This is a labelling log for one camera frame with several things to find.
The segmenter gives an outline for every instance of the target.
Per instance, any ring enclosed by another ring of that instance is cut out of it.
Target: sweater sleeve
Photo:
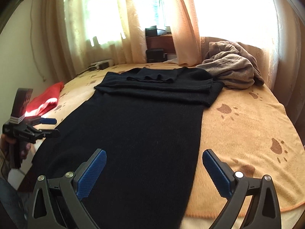
[[[10,162],[5,159],[5,155],[3,151],[0,150],[0,178],[7,181],[7,178],[9,176],[9,172],[11,170],[10,168]]]

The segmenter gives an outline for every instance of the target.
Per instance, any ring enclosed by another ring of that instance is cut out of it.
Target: blue gripper pad
[[[54,118],[40,118],[39,121],[41,124],[49,124],[49,125],[56,125],[57,120]]]
[[[82,200],[82,198],[88,197],[95,182],[105,167],[106,161],[106,152],[100,151],[92,163],[88,166],[84,174],[80,177],[79,181],[77,182],[76,190],[76,195],[80,200]]]
[[[202,154],[202,163],[212,179],[218,193],[221,197],[230,198],[232,195],[231,183],[227,178],[222,168],[217,164],[213,156],[208,152],[204,151]]]

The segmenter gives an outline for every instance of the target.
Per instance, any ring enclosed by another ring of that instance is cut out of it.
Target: person's leg
[[[26,229],[27,221],[24,216],[22,200],[17,191],[2,178],[0,178],[0,201],[18,229]]]

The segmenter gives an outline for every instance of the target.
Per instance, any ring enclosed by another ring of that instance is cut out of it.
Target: red towel
[[[41,95],[35,97],[26,107],[25,116],[43,115],[55,108],[58,103],[59,93],[63,89],[63,82],[47,88]]]

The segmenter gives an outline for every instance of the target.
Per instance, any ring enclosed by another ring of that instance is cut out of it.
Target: bed
[[[85,72],[65,85],[57,107],[44,115],[56,118],[58,123],[40,128],[53,129],[62,122],[93,95],[94,86],[108,71],[122,73],[136,67],[179,68],[167,63],[125,64]],[[214,104],[204,111],[195,179],[181,228],[209,228],[226,202],[202,165],[202,153],[208,148],[234,171],[256,178],[271,175],[279,197],[282,228],[293,227],[305,209],[305,151],[283,105],[266,85],[246,90],[223,88]],[[240,227],[249,202],[247,197],[234,229]]]

